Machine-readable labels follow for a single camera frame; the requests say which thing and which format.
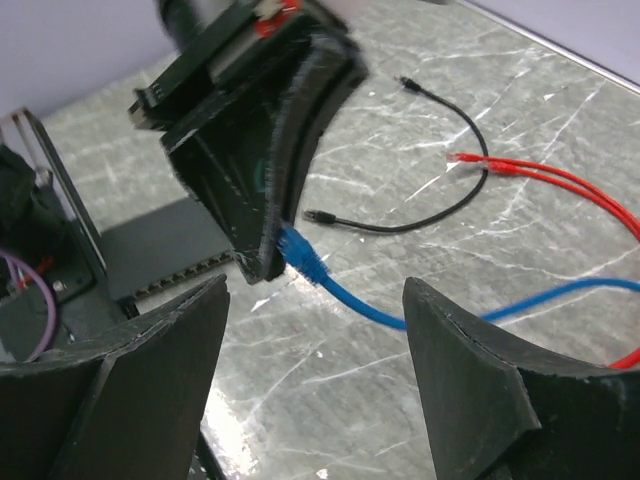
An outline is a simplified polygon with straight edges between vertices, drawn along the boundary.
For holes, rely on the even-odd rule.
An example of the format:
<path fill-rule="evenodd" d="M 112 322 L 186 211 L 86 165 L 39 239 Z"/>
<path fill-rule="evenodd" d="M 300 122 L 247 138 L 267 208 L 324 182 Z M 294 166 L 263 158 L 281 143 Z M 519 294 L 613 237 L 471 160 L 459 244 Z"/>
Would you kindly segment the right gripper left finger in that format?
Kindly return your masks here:
<path fill-rule="evenodd" d="M 1 367 L 5 479 L 184 479 L 230 295 L 218 276 L 98 336 Z"/>

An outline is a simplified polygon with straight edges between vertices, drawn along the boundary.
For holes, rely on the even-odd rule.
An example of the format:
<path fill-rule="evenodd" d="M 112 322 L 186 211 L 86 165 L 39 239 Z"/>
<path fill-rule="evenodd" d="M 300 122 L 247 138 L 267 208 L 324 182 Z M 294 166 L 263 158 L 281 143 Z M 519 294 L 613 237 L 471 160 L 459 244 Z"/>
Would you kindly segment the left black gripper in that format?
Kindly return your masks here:
<path fill-rule="evenodd" d="M 320 137 L 368 75 L 363 53 L 325 1 L 154 6 L 177 57 L 134 91 L 129 119 L 167 131 L 176 178 L 226 235 L 245 280 L 271 281 Z"/>

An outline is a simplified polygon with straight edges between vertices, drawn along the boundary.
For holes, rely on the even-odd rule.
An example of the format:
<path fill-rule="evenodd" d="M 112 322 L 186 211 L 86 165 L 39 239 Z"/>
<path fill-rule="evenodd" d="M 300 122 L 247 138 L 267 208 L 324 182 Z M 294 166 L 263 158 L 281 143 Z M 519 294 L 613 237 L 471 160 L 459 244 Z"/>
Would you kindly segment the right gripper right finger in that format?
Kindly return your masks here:
<path fill-rule="evenodd" d="M 403 307 L 438 478 L 638 477 L 637 369 L 536 346 L 417 278 Z"/>

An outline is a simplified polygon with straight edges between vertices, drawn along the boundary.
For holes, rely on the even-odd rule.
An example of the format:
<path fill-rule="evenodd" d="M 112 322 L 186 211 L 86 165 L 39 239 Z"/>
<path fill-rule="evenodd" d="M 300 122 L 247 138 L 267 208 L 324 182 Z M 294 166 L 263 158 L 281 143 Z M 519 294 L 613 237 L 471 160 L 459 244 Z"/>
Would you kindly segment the black network switch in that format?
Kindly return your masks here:
<path fill-rule="evenodd" d="M 111 298 L 124 304 L 231 261 L 226 236 L 206 209 L 184 198 L 101 233 Z"/>

